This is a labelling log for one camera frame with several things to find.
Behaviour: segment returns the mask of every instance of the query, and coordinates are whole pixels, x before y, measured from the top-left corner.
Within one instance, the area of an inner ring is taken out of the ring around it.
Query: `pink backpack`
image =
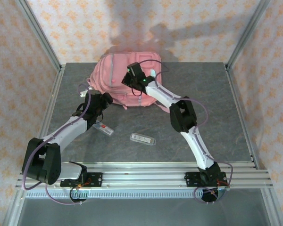
[[[131,106],[149,106],[155,103],[156,99],[137,90],[133,90],[133,94],[130,87],[122,84],[129,64],[148,59],[161,61],[155,52],[110,53],[96,64],[87,82],[101,93],[108,92],[113,98],[113,103],[122,105],[124,109]],[[161,64],[147,61],[141,63],[141,68],[146,76],[150,76],[151,69],[154,69],[155,73],[161,71]],[[161,83],[161,74],[158,75],[157,81]]]

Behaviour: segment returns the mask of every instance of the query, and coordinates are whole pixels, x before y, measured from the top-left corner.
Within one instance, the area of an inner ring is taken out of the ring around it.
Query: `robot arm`
[[[206,148],[197,126],[197,117],[191,101],[181,100],[166,88],[159,87],[152,76],[146,77],[139,63],[129,65],[128,72],[122,83],[138,91],[157,99],[165,107],[169,108],[172,127],[179,132],[188,142],[200,171],[203,185],[207,185],[218,178],[220,167],[213,161]]]
[[[76,137],[87,131],[96,122],[97,117],[102,115],[102,111],[112,103],[112,97],[108,93],[101,94],[96,90],[90,90],[90,94],[89,106],[87,93],[85,102],[79,105],[76,112],[63,126],[41,139],[33,138],[29,141],[22,174],[28,158],[36,147],[53,137],[33,156],[33,160],[29,163],[27,176],[48,185],[52,185],[57,180],[71,179],[80,183],[87,180],[87,168],[75,162],[61,162],[61,153]],[[87,106],[86,113],[79,118]]]

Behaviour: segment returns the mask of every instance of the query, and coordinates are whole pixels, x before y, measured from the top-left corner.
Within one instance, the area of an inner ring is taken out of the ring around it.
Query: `floral wallpaper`
[[[271,0],[233,72],[252,142],[283,211],[283,0]]]
[[[0,0],[0,225],[56,75],[15,0]]]
[[[166,62],[227,62],[259,0],[28,0],[59,61],[156,51]]]

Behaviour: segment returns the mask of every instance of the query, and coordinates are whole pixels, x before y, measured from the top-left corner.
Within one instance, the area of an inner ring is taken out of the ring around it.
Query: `gray floor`
[[[95,199],[63,206],[50,199],[26,198],[23,210],[19,226],[270,225],[260,189],[232,189],[211,205],[194,199]]]
[[[222,63],[166,63],[171,72],[163,74],[163,85],[181,96],[201,101],[209,121],[200,128],[201,136],[214,158],[220,161],[250,161],[245,137]],[[83,102],[77,86],[85,82],[94,63],[66,64],[50,122],[49,132],[64,124]],[[203,109],[194,104],[198,123]],[[195,161],[184,138],[173,130],[169,114],[155,105],[130,107],[112,105],[104,111],[103,123],[115,130],[111,137],[95,128],[75,139],[62,153],[63,161],[153,162]],[[131,133],[156,139],[155,146],[130,141]]]

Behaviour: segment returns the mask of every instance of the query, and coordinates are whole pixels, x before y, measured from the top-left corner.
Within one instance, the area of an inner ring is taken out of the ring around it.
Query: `backpack strap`
[[[157,105],[158,107],[160,107],[164,112],[170,113],[169,109],[167,109],[166,107],[159,105],[158,103],[154,102],[155,105]]]

